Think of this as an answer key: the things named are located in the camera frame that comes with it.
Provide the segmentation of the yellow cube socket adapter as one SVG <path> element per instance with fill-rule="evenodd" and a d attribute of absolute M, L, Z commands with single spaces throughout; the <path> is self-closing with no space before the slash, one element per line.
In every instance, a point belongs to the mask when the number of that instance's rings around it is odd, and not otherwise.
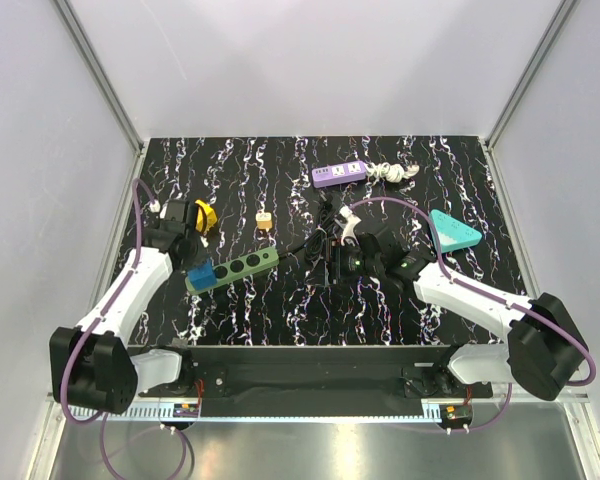
<path fill-rule="evenodd" d="M 215 210 L 203 200 L 196 200 L 194 204 L 197 207 L 196 230 L 201 235 L 206 235 L 218 221 Z"/>

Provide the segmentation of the blue cube socket adapter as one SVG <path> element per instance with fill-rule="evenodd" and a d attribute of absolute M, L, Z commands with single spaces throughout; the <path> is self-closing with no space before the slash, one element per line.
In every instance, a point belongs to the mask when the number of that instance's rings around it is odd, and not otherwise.
<path fill-rule="evenodd" d="M 205 290 L 217 284 L 212 261 L 207 259 L 187 272 L 187 280 L 195 291 Z"/>

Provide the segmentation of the green power strip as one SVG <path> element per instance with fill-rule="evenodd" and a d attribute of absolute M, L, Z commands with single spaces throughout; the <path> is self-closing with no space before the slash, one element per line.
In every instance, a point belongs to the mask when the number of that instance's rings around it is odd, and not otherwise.
<path fill-rule="evenodd" d="M 268 271 L 279 264 L 280 257 L 275 247 L 267 247 L 253 253 L 249 253 L 233 260 L 214 264 L 213 270 L 217 278 L 217 284 L 213 287 L 201 291 L 192 289 L 187 274 L 185 276 L 185 285 L 189 293 L 201 295 L 216 288 L 224 287 L 247 276 L 259 274 Z"/>

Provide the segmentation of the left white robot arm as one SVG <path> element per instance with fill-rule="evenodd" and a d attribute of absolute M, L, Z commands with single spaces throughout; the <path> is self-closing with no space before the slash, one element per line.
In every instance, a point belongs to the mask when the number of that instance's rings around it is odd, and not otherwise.
<path fill-rule="evenodd" d="M 132 355 L 134 328 L 150 301 L 177 272 L 207 267 L 204 236 L 217 222 L 207 203 L 154 202 L 157 220 L 136 222 L 136 246 L 93 309 L 73 328 L 59 327 L 49 340 L 53 397 L 64 414 L 81 407 L 121 414 L 137 394 L 164 386 L 176 396 L 195 386 L 189 354 L 159 347 Z"/>

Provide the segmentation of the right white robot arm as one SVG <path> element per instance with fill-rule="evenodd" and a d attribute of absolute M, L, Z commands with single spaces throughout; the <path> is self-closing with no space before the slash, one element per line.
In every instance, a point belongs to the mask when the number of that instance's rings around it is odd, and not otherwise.
<path fill-rule="evenodd" d="M 433 255 L 404 248 L 394 232 L 362 232 L 360 218 L 346 205 L 324 201 L 318 228 L 326 239 L 324 259 L 333 285 L 367 277 L 381 289 L 410 294 L 452 312 L 499 338 L 497 344 L 448 347 L 430 367 L 409 373 L 406 384 L 422 397 L 456 396 L 477 383 L 516 384 L 545 401 L 567 386 L 586 386 L 595 362 L 564 303 L 543 293 L 533 299 L 482 284 L 443 261 L 441 238 L 430 230 Z"/>

